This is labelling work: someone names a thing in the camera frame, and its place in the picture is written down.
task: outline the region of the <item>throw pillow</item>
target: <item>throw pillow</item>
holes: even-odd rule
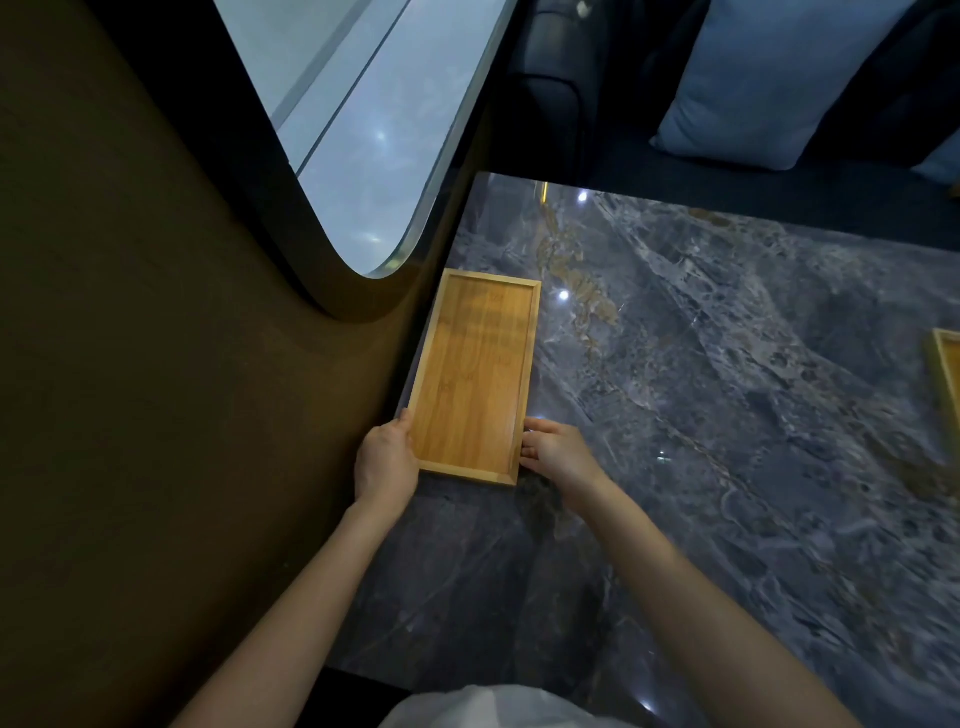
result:
[[[960,129],[930,152],[930,156],[914,167],[913,171],[940,184],[953,184],[960,180]]]
[[[913,0],[711,0],[652,139],[681,157],[790,169]]]

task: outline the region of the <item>person's left hand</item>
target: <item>person's left hand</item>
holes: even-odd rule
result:
[[[367,433],[353,466],[356,504],[385,519],[388,527],[406,510],[417,490],[420,462],[414,456],[409,409],[398,419]]]

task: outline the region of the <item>sofa armrest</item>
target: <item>sofa armrest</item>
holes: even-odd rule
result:
[[[576,183],[623,0],[535,0],[498,94],[497,171]]]

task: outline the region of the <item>dark leather sofa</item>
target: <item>dark leather sofa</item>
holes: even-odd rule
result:
[[[495,171],[960,251],[960,201],[912,173],[960,128],[960,0],[919,0],[796,168],[653,149],[708,0],[534,0],[494,116]]]

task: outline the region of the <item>bamboo tray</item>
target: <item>bamboo tray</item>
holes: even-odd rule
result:
[[[540,282],[444,270],[410,396],[420,467],[516,485]]]
[[[947,419],[954,464],[960,467],[960,333],[935,328],[930,334],[930,369],[937,383],[940,405]]]

